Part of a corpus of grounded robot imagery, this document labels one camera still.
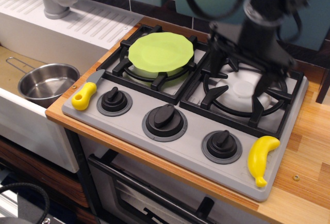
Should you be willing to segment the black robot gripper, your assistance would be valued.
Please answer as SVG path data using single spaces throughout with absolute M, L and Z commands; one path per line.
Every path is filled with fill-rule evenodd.
M 295 68 L 295 59 L 276 40 L 279 24 L 254 22 L 246 18 L 241 25 L 210 22 L 210 76 L 217 77 L 227 58 L 241 60 L 263 72 L 254 96 L 259 97 L 273 82 L 284 81 Z

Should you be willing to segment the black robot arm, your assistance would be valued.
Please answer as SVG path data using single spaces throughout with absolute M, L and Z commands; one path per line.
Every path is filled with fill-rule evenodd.
M 211 74 L 220 72 L 227 58 L 253 66 L 262 73 L 254 90 L 256 97 L 273 82 L 285 79 L 296 62 L 276 38 L 286 15 L 293 15 L 298 30 L 301 29 L 297 9 L 307 4 L 308 0 L 245 0 L 242 25 L 211 23 L 208 37 Z

